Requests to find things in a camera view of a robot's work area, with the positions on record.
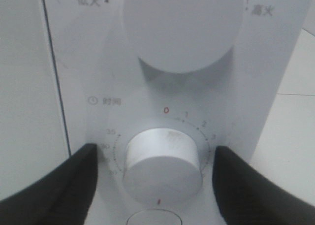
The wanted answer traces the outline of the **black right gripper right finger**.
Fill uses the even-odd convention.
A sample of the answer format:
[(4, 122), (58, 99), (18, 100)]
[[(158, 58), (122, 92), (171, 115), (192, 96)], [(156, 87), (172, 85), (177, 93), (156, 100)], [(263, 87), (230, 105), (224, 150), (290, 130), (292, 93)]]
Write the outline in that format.
[(226, 146), (215, 150), (213, 191), (228, 225), (313, 225), (315, 207), (283, 190)]

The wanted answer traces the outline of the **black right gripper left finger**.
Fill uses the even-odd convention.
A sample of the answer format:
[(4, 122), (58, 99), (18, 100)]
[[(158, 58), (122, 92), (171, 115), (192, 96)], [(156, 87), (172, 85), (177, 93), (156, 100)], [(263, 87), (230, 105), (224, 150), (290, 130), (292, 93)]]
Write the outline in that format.
[(46, 176), (0, 202), (2, 225), (83, 225), (98, 180), (96, 144), (85, 144)]

